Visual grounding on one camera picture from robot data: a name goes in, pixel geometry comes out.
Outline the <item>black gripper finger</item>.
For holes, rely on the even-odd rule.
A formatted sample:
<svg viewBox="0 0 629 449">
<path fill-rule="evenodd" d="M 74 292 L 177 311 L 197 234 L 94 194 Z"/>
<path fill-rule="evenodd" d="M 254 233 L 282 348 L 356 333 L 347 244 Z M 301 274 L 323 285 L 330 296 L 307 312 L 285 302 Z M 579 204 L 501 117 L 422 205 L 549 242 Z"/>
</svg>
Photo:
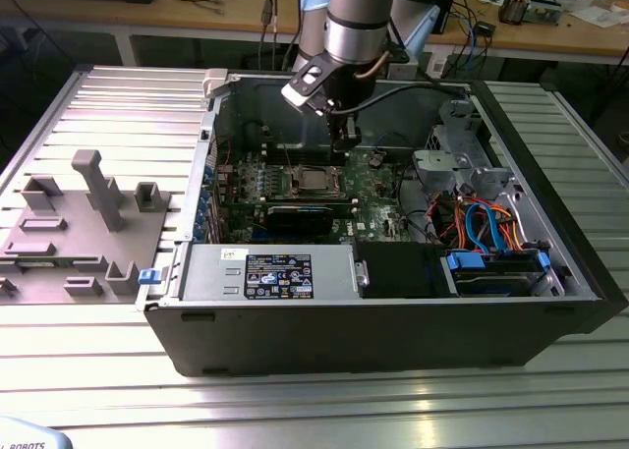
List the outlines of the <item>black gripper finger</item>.
<svg viewBox="0 0 629 449">
<path fill-rule="evenodd" d="M 362 142 L 360 128 L 355 117 L 331 118 L 331 149 L 333 152 L 348 152 Z"/>
</svg>

